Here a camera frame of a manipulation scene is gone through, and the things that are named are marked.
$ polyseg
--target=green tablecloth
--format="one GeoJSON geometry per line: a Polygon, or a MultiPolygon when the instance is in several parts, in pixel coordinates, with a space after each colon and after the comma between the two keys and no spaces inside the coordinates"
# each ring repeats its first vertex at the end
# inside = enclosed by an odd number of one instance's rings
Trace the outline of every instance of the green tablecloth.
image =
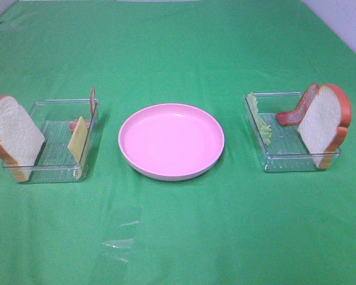
{"type": "Polygon", "coordinates": [[[0,160],[0,284],[356,284],[356,55],[301,1],[29,1],[0,17],[0,94],[29,110],[92,85],[86,180],[19,185],[0,160]],[[313,81],[351,99],[341,157],[265,173],[242,97],[313,81]],[[195,179],[150,179],[118,147],[131,114],[166,102],[223,127],[222,157],[195,179]]]}

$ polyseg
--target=plastic container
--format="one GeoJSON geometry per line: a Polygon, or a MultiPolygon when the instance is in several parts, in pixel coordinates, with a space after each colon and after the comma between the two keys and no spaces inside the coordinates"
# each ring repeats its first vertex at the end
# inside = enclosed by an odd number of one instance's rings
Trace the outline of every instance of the plastic container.
{"type": "Polygon", "coordinates": [[[290,111],[296,107],[303,95],[302,93],[251,94],[257,99],[259,116],[272,129],[270,144],[266,145],[257,128],[247,96],[245,96],[248,126],[256,145],[258,158],[266,172],[322,170],[316,167],[313,160],[315,157],[333,157],[332,162],[334,162],[335,158],[341,155],[340,148],[334,153],[310,154],[297,131],[298,126],[281,126],[276,120],[278,112],[290,111]]]}
{"type": "Polygon", "coordinates": [[[8,166],[4,170],[32,170],[30,179],[21,183],[54,183],[82,181],[88,170],[87,156],[96,136],[98,100],[91,113],[90,99],[45,100],[36,102],[29,112],[31,118],[46,138],[34,166],[8,166]],[[67,148],[71,139],[70,122],[82,116],[90,119],[87,138],[80,161],[76,161],[67,148]]]}

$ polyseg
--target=yellow cheese slice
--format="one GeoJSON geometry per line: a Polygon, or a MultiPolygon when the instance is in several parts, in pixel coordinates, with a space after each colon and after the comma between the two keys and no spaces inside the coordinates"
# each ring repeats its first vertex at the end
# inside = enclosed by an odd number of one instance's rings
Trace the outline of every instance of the yellow cheese slice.
{"type": "MultiPolygon", "coordinates": [[[[68,143],[68,149],[73,153],[76,158],[77,163],[81,159],[81,154],[83,153],[83,148],[85,144],[85,140],[87,139],[88,129],[85,124],[83,117],[78,119],[75,130],[72,133],[72,137],[70,142],[68,143]]],[[[77,179],[81,177],[82,169],[84,165],[80,165],[77,171],[77,179]]]]}

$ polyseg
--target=green lettuce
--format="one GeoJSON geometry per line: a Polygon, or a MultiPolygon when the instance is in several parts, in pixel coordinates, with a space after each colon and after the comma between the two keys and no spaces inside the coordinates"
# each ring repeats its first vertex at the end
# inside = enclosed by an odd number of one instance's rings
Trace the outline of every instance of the green lettuce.
{"type": "Polygon", "coordinates": [[[272,128],[268,125],[259,115],[258,101],[253,93],[247,95],[247,101],[253,115],[253,118],[257,124],[262,140],[266,146],[269,146],[272,138],[272,128]]]}

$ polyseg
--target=pink plastic plate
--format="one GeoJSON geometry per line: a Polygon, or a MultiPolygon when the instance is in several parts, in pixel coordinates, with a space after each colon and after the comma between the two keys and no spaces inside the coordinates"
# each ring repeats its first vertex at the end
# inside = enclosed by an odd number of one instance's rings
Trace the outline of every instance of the pink plastic plate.
{"type": "Polygon", "coordinates": [[[224,148],[217,120],[186,104],[159,104],[130,116],[118,135],[119,147],[138,172],[181,181],[210,169],[224,148]]]}

